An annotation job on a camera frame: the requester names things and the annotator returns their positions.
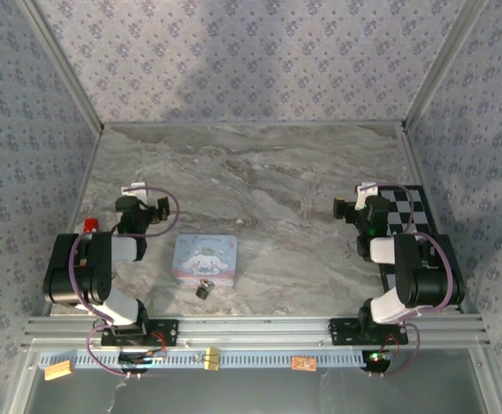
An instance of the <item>orange tag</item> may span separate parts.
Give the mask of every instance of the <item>orange tag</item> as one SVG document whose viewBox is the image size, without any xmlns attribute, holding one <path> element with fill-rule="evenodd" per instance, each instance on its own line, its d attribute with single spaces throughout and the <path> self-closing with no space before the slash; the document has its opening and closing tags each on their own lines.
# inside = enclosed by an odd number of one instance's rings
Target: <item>orange tag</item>
<svg viewBox="0 0 502 414">
<path fill-rule="evenodd" d="M 317 359 L 314 356 L 293 356 L 292 369 L 298 371 L 316 371 Z"/>
</svg>

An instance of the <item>cable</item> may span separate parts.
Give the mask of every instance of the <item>cable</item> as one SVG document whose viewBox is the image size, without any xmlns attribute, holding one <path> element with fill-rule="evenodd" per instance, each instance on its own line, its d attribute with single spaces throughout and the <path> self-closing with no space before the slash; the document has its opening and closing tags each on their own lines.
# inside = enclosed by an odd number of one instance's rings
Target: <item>cable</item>
<svg viewBox="0 0 502 414">
<path fill-rule="evenodd" d="M 388 373 L 383 373 L 384 377 L 386 377 L 387 375 L 394 375 L 395 373 L 402 373 L 406 368 L 408 368 L 411 365 L 411 363 L 417 357 L 417 354 L 420 350 L 420 329 L 418 329 L 416 324 L 414 323 L 405 323 L 405 327 L 408 326 L 411 326 L 416 331 L 416 347 L 414 348 L 414 352 L 412 353 L 410 359 L 403 366 L 398 367 L 397 369 L 394 369 L 392 371 L 389 371 Z"/>
<path fill-rule="evenodd" d="M 220 354 L 209 355 L 209 357 L 211 357 L 211 356 L 220 356 Z M 199 353 L 199 354 L 197 354 L 197 355 L 194 355 L 194 361 L 195 361 L 197 364 L 201 364 L 201 363 L 209 362 L 210 364 L 220 366 L 220 362 L 217 362 L 217 361 L 213 361 L 213 360 L 211 360 L 210 358 L 208 358 L 208 357 L 207 357 L 207 355 L 205 355 L 205 354 L 203 354 L 203 353 Z"/>
<path fill-rule="evenodd" d="M 97 327 L 93 328 L 91 331 L 90 331 L 90 334 L 88 334 L 88 336 L 86 337 L 86 352 L 88 353 L 88 355 L 94 360 L 94 362 L 96 362 L 101 368 L 103 368 L 105 371 L 107 371 L 108 373 L 112 373 L 113 375 L 116 375 L 118 377 L 128 377 L 128 375 L 126 373 L 120 373 L 119 371 L 116 371 L 112 368 L 109 368 L 107 365 L 105 365 L 104 363 L 102 363 L 95 355 L 94 353 L 91 351 L 90 349 L 90 339 L 92 338 L 92 335 L 94 335 L 96 332 L 98 332 L 99 330 L 104 330 L 105 328 L 109 328 L 109 325 L 107 324 L 103 324 L 103 325 L 98 325 Z"/>
<path fill-rule="evenodd" d="M 115 237 L 157 237 L 160 235 L 164 235 L 165 233 L 169 232 L 178 222 L 179 216 L 180 216 L 180 204 L 178 199 L 169 191 L 164 190 L 159 187 L 136 187 L 136 188 L 131 188 L 131 191 L 136 191 L 136 190 L 150 190 L 150 191 L 158 191 L 158 192 L 163 192 L 165 193 L 168 197 L 172 198 L 174 203 L 176 204 L 176 215 L 174 217 L 173 222 L 163 231 L 160 231 L 159 233 L 154 233 L 151 235 L 114 235 Z M 87 311 L 90 313 L 93 313 L 94 315 L 101 317 L 104 319 L 106 322 L 113 324 L 113 318 L 110 317 L 109 315 L 105 315 L 101 311 L 97 310 L 92 304 L 88 303 L 86 300 L 85 296 L 83 293 L 80 291 L 80 288 L 78 287 L 77 279 L 75 277 L 75 270 L 74 270 L 74 261 L 75 261 L 75 255 L 77 253 L 77 247 L 80 243 L 80 241 L 85 237 L 86 235 L 91 235 L 92 233 L 81 233 L 78 235 L 78 237 L 75 239 L 74 243 L 71 246 L 71 253 L 69 253 L 69 261 L 67 262 L 67 271 L 69 273 L 69 280 L 71 281 L 71 288 L 77 295 L 78 301 L 80 304 L 82 304 Z"/>
<path fill-rule="evenodd" d="M 391 187 L 398 187 L 401 190 L 404 190 L 406 193 L 406 196 L 408 197 L 408 201 L 410 202 L 410 217 L 408 217 L 408 223 L 406 224 L 405 228 L 405 233 L 408 233 L 408 230 L 410 230 L 410 227 L 412 226 L 412 219 L 414 218 L 414 197 L 412 196 L 412 193 L 408 188 L 406 188 L 404 185 L 397 184 L 397 183 L 376 183 L 372 185 L 367 185 L 366 187 L 362 187 L 360 189 L 361 192 L 364 192 L 366 190 L 369 190 L 371 188 L 375 187 L 380 187 L 382 185 L 387 185 Z"/>
<path fill-rule="evenodd" d="M 107 321 L 104 321 L 103 319 L 96 319 L 94 322 L 92 322 L 92 328 L 96 328 L 97 322 L 106 323 Z"/>
<path fill-rule="evenodd" d="M 176 223 L 178 222 L 179 220 L 179 217 L 180 217 L 180 204 L 179 204 L 179 201 L 178 199 L 169 191 L 167 190 L 164 190 L 162 188 L 159 188 L 159 187 L 148 187 L 148 186 L 145 186 L 145 187 L 135 187 L 135 188 L 130 188 L 131 191 L 136 191 L 136 190 L 150 190 L 150 191 L 158 191 L 158 192 L 162 192 L 164 194 L 166 194 L 168 197 L 172 198 L 174 203 L 176 204 L 176 213 L 174 215 L 174 219 L 173 219 L 173 222 L 171 224 L 169 224 L 169 226 L 160 231 L 159 233 L 152 233 L 151 235 L 132 235 L 132 234 L 122 234 L 122 235 L 119 235 L 119 234 L 116 234 L 116 235 L 113 235 L 115 237 L 142 237 L 142 238 L 148 238 L 148 237 L 158 237 L 160 235 L 164 235 L 165 233 L 168 233 L 169 231 L 171 231 L 171 229 L 176 225 Z"/>
<path fill-rule="evenodd" d="M 159 349 L 159 351 L 164 352 L 165 355 L 163 355 L 163 357 L 166 358 L 166 340 L 165 340 L 165 336 L 161 332 L 152 332 L 149 335 L 151 335 L 152 337 L 157 338 L 157 339 L 159 339 L 161 341 L 161 348 Z M 146 352 L 146 354 L 154 355 L 156 352 L 157 352 L 157 349 L 152 350 L 152 351 L 148 351 L 148 352 Z"/>
<path fill-rule="evenodd" d="M 398 339 L 397 339 L 397 337 L 394 334 L 386 335 L 386 343 L 384 343 L 383 347 L 380 348 L 380 350 L 378 351 L 378 354 L 381 353 L 386 348 L 387 345 L 389 345 L 389 340 L 391 338 L 394 340 L 395 345 L 397 345 L 397 350 L 392 354 L 392 356 L 395 356 L 396 354 L 398 354 L 398 350 L 400 348 L 400 344 L 398 343 Z"/>
<path fill-rule="evenodd" d="M 75 239 L 74 243 L 71 246 L 71 253 L 69 253 L 69 261 L 67 262 L 67 271 L 69 273 L 69 280 L 71 281 L 71 288 L 72 291 L 75 292 L 75 295 L 77 295 L 78 301 L 80 304 L 82 304 L 87 311 L 90 313 L 93 313 L 97 317 L 101 317 L 104 319 L 106 322 L 113 323 L 113 318 L 110 317 L 109 315 L 105 315 L 101 311 L 97 310 L 94 306 L 88 303 L 86 300 L 85 296 L 83 293 L 80 291 L 80 288 L 78 287 L 77 279 L 75 277 L 75 254 L 77 253 L 77 247 L 80 241 L 82 240 L 83 237 L 86 235 L 91 235 L 92 233 L 81 233 L 80 235 L 77 236 Z"/>
</svg>

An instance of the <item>gray marble table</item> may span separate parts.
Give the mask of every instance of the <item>gray marble table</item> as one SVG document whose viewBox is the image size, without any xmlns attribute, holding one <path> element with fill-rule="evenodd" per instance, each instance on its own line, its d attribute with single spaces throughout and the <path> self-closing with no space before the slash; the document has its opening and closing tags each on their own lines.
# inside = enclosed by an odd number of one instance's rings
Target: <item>gray marble table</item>
<svg viewBox="0 0 502 414">
<path fill-rule="evenodd" d="M 113 226 L 121 186 L 145 181 L 176 195 L 179 224 L 148 240 L 143 261 L 116 265 L 114 284 L 151 315 L 354 314 L 382 293 L 380 274 L 357 255 L 355 227 L 332 217 L 333 198 L 355 199 L 363 180 L 408 184 L 408 172 L 397 138 L 380 129 L 108 127 L 77 229 L 88 216 Z M 205 301 L 171 275 L 176 236 L 194 233 L 239 242 L 236 285 Z M 66 312 L 76 311 L 53 309 Z"/>
</svg>

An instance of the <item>blue floral wallpaper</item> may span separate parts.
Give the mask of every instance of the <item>blue floral wallpaper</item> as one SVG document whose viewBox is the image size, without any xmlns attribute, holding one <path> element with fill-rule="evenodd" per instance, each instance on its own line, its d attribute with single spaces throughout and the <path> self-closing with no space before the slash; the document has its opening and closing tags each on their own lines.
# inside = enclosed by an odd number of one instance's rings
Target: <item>blue floral wallpaper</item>
<svg viewBox="0 0 502 414">
<path fill-rule="evenodd" d="M 411 136 L 502 370 L 502 0 L 489 1 Z"/>
<path fill-rule="evenodd" d="M 0 405 L 94 142 L 14 0 L 0 0 Z"/>
<path fill-rule="evenodd" d="M 403 119 L 463 0 L 37 0 L 102 122 Z"/>
</svg>

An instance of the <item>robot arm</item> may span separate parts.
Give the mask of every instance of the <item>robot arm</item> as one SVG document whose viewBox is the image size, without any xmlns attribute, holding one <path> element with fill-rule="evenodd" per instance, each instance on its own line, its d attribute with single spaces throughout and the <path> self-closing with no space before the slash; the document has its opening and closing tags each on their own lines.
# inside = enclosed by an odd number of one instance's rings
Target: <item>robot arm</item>
<svg viewBox="0 0 502 414">
<path fill-rule="evenodd" d="M 116 200 L 116 211 L 120 215 L 116 228 L 121 236 L 113 236 L 112 231 L 98 231 L 83 238 L 77 246 L 73 270 L 85 301 L 111 319 L 108 337 L 114 338 L 113 344 L 145 345 L 150 332 L 162 331 L 164 321 L 149 319 L 140 300 L 124 295 L 112 285 L 112 268 L 116 262 L 141 260 L 147 244 L 145 238 L 137 235 L 144 235 L 149 224 L 168 218 L 168 199 L 160 198 L 158 206 L 153 207 L 137 197 L 123 196 Z M 57 236 L 43 291 L 50 303 L 85 309 L 72 288 L 68 272 L 69 255 L 77 238 L 77 234 Z M 172 331 L 169 328 L 165 335 L 167 344 L 175 341 L 176 333 L 172 335 Z"/>
<path fill-rule="evenodd" d="M 433 235 L 452 270 L 453 286 L 448 304 L 460 304 L 466 294 L 454 249 L 447 235 Z M 370 243 L 370 257 L 376 263 L 395 266 L 397 285 L 372 300 L 370 309 L 376 323 L 396 323 L 411 311 L 420 312 L 440 304 L 448 283 L 442 260 L 422 237 L 400 234 L 380 237 Z"/>
<path fill-rule="evenodd" d="M 438 308 L 447 296 L 448 276 L 441 256 L 420 235 L 387 236 L 390 202 L 372 185 L 356 186 L 355 203 L 336 198 L 334 217 L 355 225 L 357 251 L 364 260 L 395 266 L 397 282 L 390 291 L 367 300 L 357 318 L 332 319 L 329 329 L 334 345 L 382 345 L 387 336 L 407 343 L 398 323 L 421 309 Z M 453 283 L 446 305 L 460 304 L 466 289 L 450 239 L 447 235 L 426 236 L 436 241 L 450 264 Z"/>
</svg>

